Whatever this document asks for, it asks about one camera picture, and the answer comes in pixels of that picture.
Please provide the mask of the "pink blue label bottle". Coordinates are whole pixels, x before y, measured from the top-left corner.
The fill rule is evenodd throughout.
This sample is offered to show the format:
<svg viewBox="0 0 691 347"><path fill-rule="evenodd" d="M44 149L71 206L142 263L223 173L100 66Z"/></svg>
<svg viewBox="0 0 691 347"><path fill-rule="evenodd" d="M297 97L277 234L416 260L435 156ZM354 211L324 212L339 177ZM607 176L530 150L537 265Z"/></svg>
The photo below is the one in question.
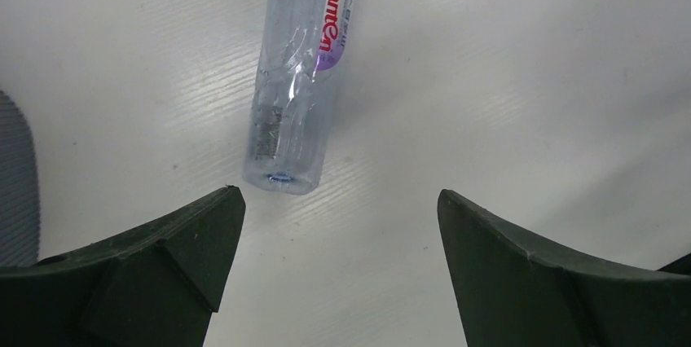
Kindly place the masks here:
<svg viewBox="0 0 691 347"><path fill-rule="evenodd" d="M354 0L267 0L244 179L305 195L318 185Z"/></svg>

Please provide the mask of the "grey ribbed waste bin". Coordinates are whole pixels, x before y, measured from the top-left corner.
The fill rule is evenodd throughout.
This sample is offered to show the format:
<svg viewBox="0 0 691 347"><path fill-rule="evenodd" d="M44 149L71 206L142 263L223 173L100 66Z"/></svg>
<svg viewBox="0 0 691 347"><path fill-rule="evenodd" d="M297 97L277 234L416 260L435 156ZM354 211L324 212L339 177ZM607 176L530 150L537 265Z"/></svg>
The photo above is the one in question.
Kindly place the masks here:
<svg viewBox="0 0 691 347"><path fill-rule="evenodd" d="M1 93L1 266L37 262L41 206L33 135L22 111Z"/></svg>

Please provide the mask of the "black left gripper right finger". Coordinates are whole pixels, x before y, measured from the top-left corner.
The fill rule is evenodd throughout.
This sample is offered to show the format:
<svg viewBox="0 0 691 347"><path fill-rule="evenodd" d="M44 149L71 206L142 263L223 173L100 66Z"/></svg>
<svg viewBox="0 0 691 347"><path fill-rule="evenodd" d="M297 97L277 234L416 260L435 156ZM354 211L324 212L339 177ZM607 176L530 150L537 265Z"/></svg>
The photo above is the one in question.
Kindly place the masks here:
<svg viewBox="0 0 691 347"><path fill-rule="evenodd" d="M437 214L468 345L689 345L689 257L659 270L608 261L451 190Z"/></svg>

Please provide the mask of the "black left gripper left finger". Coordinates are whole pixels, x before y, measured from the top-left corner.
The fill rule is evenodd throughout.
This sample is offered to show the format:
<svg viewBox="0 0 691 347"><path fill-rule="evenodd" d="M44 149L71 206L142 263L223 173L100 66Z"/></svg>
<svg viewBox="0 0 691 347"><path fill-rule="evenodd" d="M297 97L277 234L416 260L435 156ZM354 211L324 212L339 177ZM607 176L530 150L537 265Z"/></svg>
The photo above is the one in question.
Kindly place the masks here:
<svg viewBox="0 0 691 347"><path fill-rule="evenodd" d="M2 268L2 345L203 345L245 210L238 187L221 187L118 235Z"/></svg>

